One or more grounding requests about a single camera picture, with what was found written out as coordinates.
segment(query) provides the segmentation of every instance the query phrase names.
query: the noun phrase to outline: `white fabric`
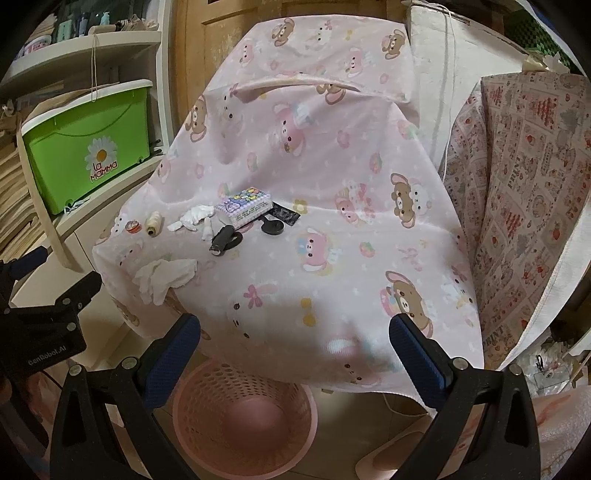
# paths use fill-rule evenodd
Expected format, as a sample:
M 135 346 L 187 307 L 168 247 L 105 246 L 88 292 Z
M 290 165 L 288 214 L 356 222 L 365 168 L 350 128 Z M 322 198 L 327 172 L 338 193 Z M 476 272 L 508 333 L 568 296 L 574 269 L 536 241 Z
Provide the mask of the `white fabric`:
M 195 276 L 197 260 L 154 260 L 140 268 L 133 282 L 145 304 L 162 305 L 169 288 L 179 288 Z
M 414 0 L 410 8 L 410 43 L 419 82 L 418 136 L 439 169 L 452 123 L 481 77 L 520 72 L 527 55 L 497 32 L 452 14 L 454 42 L 447 11 Z M 452 86 L 455 83 L 453 101 Z

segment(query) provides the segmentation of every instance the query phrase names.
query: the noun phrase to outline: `hanging cord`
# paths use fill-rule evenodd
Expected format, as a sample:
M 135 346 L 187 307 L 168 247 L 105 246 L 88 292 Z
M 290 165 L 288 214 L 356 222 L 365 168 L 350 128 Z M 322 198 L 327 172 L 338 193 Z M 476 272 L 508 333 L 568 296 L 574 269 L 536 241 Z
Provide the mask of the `hanging cord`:
M 57 388 L 59 388 L 61 390 L 61 385 L 56 381 L 55 378 L 53 378 L 50 374 L 48 374 L 45 370 L 41 370 L 41 373 L 43 375 L 45 375 L 49 380 L 51 380 L 52 382 L 55 383 L 55 385 L 57 386 Z
M 99 44 L 99 37 L 92 34 L 92 50 L 90 51 L 90 100 L 96 102 L 99 97 L 99 85 L 96 72 L 96 47 Z
M 449 17 L 449 24 L 452 28 L 452 36 L 453 36 L 452 98 L 450 99 L 450 102 L 449 102 L 449 135 L 447 136 L 447 142 L 446 142 L 446 146 L 445 146 L 445 156 L 444 156 L 444 160 L 443 160 L 443 176 L 441 177 L 441 181 L 445 181 L 445 177 L 447 175 L 447 150 L 449 149 L 449 143 L 452 140 L 452 130 L 453 130 L 453 124 L 452 124 L 453 98 L 456 94 L 456 32 L 453 29 L 452 13 L 449 11 L 448 7 L 446 7 L 445 5 L 432 4 L 432 3 L 429 3 L 429 5 L 431 5 L 433 7 L 442 8 L 443 10 L 445 10 L 445 12 L 447 12 L 447 16 Z
M 403 417 L 424 417 L 425 415 L 427 415 L 427 412 L 424 413 L 414 413 L 414 414 L 408 414 L 408 413 L 402 413 L 399 412 L 398 410 L 394 410 L 390 404 L 388 403 L 388 399 L 386 398 L 386 394 L 382 393 L 382 396 L 384 398 L 384 402 L 386 404 L 386 407 L 388 408 L 388 410 L 392 413 L 395 413 L 397 415 L 402 415 Z

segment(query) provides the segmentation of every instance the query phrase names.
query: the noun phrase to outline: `daisy logo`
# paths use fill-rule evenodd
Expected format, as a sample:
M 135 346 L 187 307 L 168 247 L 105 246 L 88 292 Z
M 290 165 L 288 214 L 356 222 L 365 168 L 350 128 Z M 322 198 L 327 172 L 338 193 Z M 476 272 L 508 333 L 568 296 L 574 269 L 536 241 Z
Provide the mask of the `daisy logo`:
M 110 137 L 94 138 L 88 145 L 86 170 L 90 181 L 95 181 L 117 168 L 117 144 Z

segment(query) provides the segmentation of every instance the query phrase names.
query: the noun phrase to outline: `screw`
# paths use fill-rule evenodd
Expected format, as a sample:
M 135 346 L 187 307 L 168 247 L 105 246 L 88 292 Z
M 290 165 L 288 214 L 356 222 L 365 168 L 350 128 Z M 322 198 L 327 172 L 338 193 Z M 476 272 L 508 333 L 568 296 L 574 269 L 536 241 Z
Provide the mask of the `screw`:
M 522 371 L 523 370 L 521 367 L 517 364 L 511 364 L 509 366 L 509 372 L 511 372 L 513 375 L 521 375 Z
M 133 356 L 129 356 L 121 362 L 121 366 L 123 368 L 125 368 L 126 370 L 131 370 L 137 364 L 138 364 L 138 360 Z
M 70 375 L 71 376 L 75 377 L 80 372 L 82 372 L 82 367 L 80 365 L 74 365 L 73 367 L 70 367 Z
M 465 358 L 462 358 L 461 356 L 455 357 L 452 361 L 452 364 L 458 370 L 465 370 L 466 368 L 468 368 L 470 366 L 470 364 L 468 363 L 468 360 L 466 360 Z

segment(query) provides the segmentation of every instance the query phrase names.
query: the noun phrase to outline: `wooden cabinet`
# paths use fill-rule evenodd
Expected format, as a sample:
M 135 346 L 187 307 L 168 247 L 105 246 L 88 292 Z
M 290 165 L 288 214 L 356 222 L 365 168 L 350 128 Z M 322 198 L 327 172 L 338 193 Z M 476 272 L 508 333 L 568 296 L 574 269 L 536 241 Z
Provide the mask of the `wooden cabinet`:
M 400 0 L 177 0 L 173 72 L 178 128 L 236 43 L 258 22 L 301 15 L 363 15 L 403 21 Z

